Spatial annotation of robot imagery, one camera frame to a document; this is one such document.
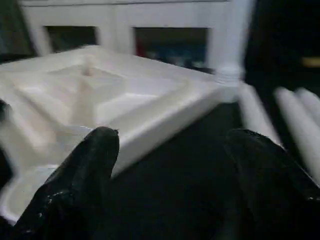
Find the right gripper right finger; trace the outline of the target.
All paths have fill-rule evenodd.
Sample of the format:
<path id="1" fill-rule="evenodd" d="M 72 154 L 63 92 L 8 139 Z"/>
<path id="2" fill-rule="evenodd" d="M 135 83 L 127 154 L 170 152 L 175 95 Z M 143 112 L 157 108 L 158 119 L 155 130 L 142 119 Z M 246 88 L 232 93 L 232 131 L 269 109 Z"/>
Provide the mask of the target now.
<path id="1" fill-rule="evenodd" d="M 270 138 L 233 129 L 225 139 L 250 215 L 252 240 L 318 240 L 320 185 Z"/>

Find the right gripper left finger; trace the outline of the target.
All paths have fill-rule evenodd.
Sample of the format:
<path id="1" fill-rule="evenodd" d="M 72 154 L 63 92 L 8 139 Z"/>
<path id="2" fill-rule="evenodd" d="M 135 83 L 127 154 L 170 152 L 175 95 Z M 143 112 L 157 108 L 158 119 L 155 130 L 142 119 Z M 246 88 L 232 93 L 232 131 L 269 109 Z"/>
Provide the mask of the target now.
<path id="1" fill-rule="evenodd" d="M 36 191 L 9 239 L 99 239 L 119 150 L 116 129 L 92 130 Z"/>

